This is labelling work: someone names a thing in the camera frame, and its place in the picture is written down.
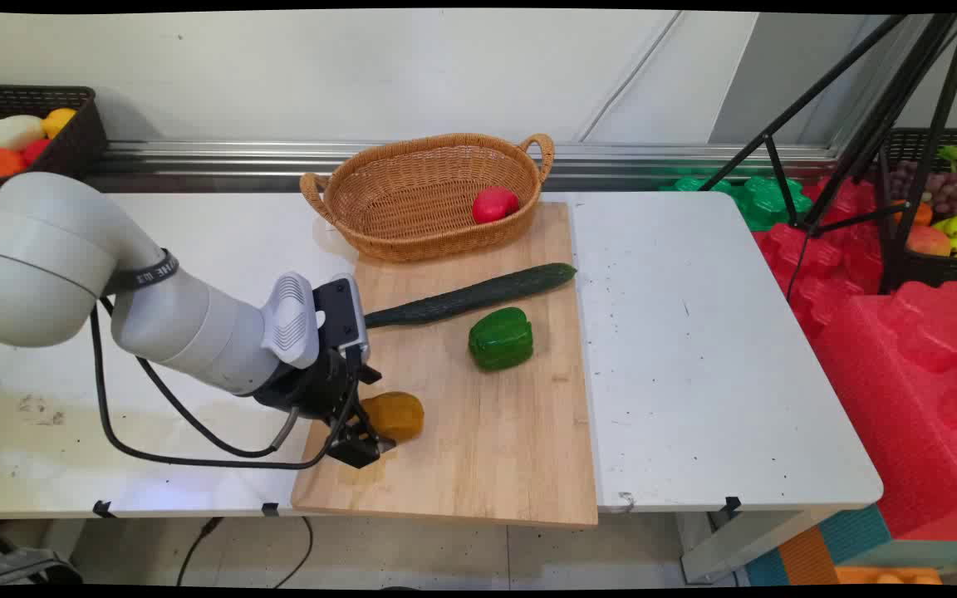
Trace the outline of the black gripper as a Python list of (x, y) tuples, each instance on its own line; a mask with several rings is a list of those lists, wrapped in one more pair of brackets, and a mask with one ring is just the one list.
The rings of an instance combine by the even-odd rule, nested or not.
[[(354, 346), (343, 353), (324, 349), (305, 370), (285, 364), (278, 366), (270, 381), (255, 391), (254, 399), (262, 406), (287, 414), (281, 436), (288, 435), (300, 418), (330, 425), (335, 440), (329, 448), (329, 457), (361, 469), (379, 461), (382, 454), (396, 447), (394, 439), (375, 430), (369, 415), (360, 406), (360, 385), (380, 379), (382, 374), (365, 363), (360, 348)], [(342, 425), (349, 438), (338, 438), (341, 434), (338, 425)]]

